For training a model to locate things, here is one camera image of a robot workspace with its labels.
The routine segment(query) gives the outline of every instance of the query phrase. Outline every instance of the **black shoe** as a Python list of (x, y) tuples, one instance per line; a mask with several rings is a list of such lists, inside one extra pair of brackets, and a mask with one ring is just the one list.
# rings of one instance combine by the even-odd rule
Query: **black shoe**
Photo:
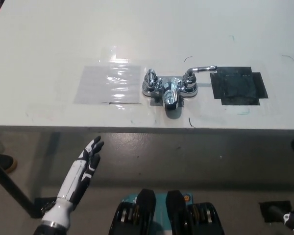
[(15, 170), (17, 165), (18, 162), (16, 161), (16, 159), (12, 158), (9, 155), (0, 154), (0, 166), (3, 170), (5, 170), (6, 173), (10, 173)]

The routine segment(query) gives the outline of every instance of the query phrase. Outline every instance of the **black tape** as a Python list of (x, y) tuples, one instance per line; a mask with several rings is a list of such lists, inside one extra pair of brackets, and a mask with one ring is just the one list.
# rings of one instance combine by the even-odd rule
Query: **black tape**
[(215, 99), (222, 105), (259, 105), (268, 94), (259, 72), (251, 67), (218, 67), (210, 74)]

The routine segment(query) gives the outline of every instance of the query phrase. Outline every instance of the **gray floor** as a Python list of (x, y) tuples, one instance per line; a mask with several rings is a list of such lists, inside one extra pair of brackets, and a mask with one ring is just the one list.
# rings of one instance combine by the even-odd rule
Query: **gray floor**
[[(0, 153), (18, 159), (11, 178), (30, 197), (55, 196), (73, 160), (96, 133), (0, 132)], [(227, 235), (292, 234), (265, 224), (259, 202), (294, 206), (291, 136), (102, 134), (106, 144), (90, 188), (72, 214), (70, 235), (107, 234), (120, 199), (141, 188), (180, 189), (218, 210)], [(0, 235), (39, 224), (0, 186)]]

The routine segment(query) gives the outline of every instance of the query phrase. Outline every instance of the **clear plastic sheet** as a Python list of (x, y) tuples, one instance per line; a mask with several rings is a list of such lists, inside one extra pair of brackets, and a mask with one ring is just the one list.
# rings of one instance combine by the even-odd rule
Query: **clear plastic sheet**
[(141, 67), (127, 60), (85, 66), (74, 103), (139, 103)]

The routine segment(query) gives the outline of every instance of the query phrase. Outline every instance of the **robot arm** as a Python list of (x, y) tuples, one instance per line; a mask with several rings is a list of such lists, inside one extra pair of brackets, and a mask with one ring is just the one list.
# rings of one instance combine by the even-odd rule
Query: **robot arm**
[(100, 137), (92, 140), (75, 160), (65, 177), (55, 205), (42, 218), (34, 235), (65, 235), (70, 228), (70, 213), (83, 197), (99, 164), (104, 142)]

